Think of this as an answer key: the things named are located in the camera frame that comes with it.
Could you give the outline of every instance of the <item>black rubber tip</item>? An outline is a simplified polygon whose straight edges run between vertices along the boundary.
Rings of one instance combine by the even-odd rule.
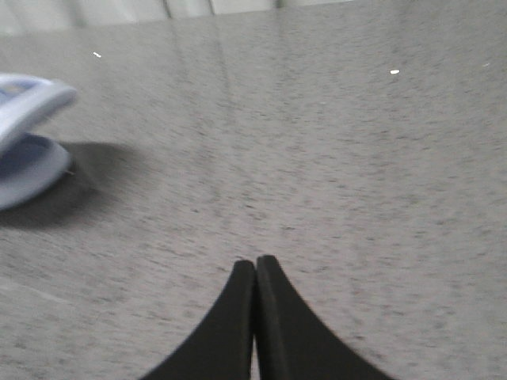
[[[237,261],[221,295],[192,335],[143,380],[249,379],[254,287],[254,265]]]
[[[274,256],[257,259],[255,336],[262,380],[389,380],[313,313]]]

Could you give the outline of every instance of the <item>black object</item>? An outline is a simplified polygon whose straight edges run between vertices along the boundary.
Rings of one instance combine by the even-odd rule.
[[[227,285],[192,335],[143,380],[248,380],[255,268],[234,264]]]
[[[392,380],[311,311],[274,256],[237,261],[192,335],[142,380],[247,380],[255,334],[262,380]]]

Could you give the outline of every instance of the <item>white plastic object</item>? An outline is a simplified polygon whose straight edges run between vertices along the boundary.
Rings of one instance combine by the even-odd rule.
[[[27,132],[75,95],[60,81],[0,74],[0,211],[37,196],[71,165],[57,142]]]

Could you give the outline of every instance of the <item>gray stone surface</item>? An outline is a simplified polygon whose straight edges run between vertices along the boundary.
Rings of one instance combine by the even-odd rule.
[[[0,378],[138,378],[266,253],[392,376],[506,378],[506,15],[356,1],[1,39],[0,70],[80,101],[40,130],[76,174],[0,215]]]

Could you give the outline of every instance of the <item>granite countertop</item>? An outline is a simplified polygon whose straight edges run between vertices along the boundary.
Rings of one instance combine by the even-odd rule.
[[[358,0],[0,39],[1,71],[79,93],[40,129],[75,175],[0,215],[0,378],[136,379],[274,254],[391,376],[505,379],[506,15]]]

